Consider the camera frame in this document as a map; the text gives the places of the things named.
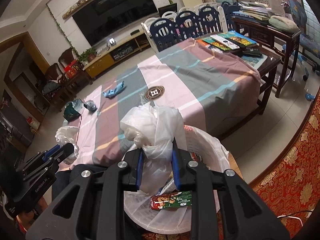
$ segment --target metal screw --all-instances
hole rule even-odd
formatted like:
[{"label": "metal screw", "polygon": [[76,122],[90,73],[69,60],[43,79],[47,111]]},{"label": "metal screw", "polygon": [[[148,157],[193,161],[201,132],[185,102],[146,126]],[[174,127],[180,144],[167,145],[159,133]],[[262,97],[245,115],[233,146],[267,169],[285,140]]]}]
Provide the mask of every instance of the metal screw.
[{"label": "metal screw", "polygon": [[189,162],[188,162],[188,165],[189,165],[190,167],[196,167],[196,166],[198,166],[198,162],[196,162],[196,161],[189,161]]},{"label": "metal screw", "polygon": [[125,168],[128,164],[125,161],[120,161],[118,162],[118,167],[119,168]]},{"label": "metal screw", "polygon": [[82,171],[81,172],[81,176],[86,178],[86,177],[89,177],[91,175],[91,172],[90,171]]},{"label": "metal screw", "polygon": [[236,174],[235,171],[232,169],[226,170],[226,175],[229,177],[233,177],[235,174]]}]

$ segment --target potted plant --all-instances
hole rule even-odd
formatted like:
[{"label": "potted plant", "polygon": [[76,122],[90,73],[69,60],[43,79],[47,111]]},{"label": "potted plant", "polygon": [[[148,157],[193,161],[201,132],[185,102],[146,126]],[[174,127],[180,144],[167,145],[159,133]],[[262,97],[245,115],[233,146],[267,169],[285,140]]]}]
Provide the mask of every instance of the potted plant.
[{"label": "potted plant", "polygon": [[87,57],[84,55],[84,53],[80,54],[78,57],[78,60],[85,66],[88,64]]},{"label": "potted plant", "polygon": [[93,48],[87,49],[81,55],[79,55],[78,60],[82,62],[82,64],[87,65],[87,62],[91,62],[96,57],[96,52]]},{"label": "potted plant", "polygon": [[95,52],[95,50],[93,48],[87,49],[85,51],[86,55],[87,55],[87,60],[88,62],[91,62],[95,59],[95,57],[97,56],[97,53]]}]

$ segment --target green wrapper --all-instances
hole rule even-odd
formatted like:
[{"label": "green wrapper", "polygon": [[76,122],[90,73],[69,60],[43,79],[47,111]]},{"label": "green wrapper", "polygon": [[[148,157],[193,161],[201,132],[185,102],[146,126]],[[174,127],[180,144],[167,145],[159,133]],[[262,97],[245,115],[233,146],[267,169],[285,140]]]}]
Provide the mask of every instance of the green wrapper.
[{"label": "green wrapper", "polygon": [[182,191],[174,192],[170,194],[164,194],[160,196],[151,197],[151,208],[154,210],[160,210],[163,208],[177,208],[192,205],[192,192]]}]

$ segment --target wooden door frame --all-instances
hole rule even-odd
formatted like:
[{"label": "wooden door frame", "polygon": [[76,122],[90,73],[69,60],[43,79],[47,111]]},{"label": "wooden door frame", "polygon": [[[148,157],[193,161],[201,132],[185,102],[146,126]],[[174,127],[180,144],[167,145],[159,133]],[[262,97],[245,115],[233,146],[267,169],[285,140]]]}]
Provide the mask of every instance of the wooden door frame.
[{"label": "wooden door frame", "polygon": [[17,100],[24,106],[24,108],[36,118],[39,122],[43,122],[44,116],[43,114],[36,109],[36,107],[25,97],[25,95],[19,90],[17,85],[10,79],[9,74],[12,70],[14,62],[16,61],[19,53],[21,52],[22,48],[25,47],[27,52],[32,57],[33,61],[37,64],[40,70],[45,73],[45,71],[49,68],[49,63],[46,61],[44,56],[39,51],[38,47],[34,43],[33,39],[31,38],[28,32],[18,34],[13,36],[3,42],[0,43],[0,53],[7,50],[8,48],[12,47],[15,44],[19,46],[16,49],[10,63],[8,69],[4,76],[4,83],[8,86],[11,93],[17,98]]}]

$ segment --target wooden tv cabinet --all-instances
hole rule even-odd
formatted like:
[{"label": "wooden tv cabinet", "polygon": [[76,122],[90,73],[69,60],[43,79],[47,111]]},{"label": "wooden tv cabinet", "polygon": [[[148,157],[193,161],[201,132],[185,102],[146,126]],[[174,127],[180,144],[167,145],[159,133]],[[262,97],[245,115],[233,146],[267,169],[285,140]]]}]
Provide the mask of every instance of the wooden tv cabinet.
[{"label": "wooden tv cabinet", "polygon": [[[143,41],[143,40],[148,41],[143,30],[140,30],[138,33],[136,33],[132,36],[128,36],[125,39],[122,39],[120,41],[116,41],[116,45],[111,46],[108,51],[105,51],[101,55],[98,55],[93,61],[91,61],[86,66],[84,66],[83,70],[87,71],[87,73],[90,75],[90,77],[94,78],[98,74],[100,74],[102,71],[104,71],[107,68],[111,67],[112,65],[120,62],[124,58],[130,56],[131,54],[137,52],[138,50],[142,51],[143,48],[150,46],[149,42],[142,44],[141,41]],[[113,53],[116,52],[116,49],[122,49],[127,46],[131,46],[131,45],[133,45],[133,42],[134,42],[133,51],[126,54],[125,56],[122,56],[121,58],[113,57]]]}]

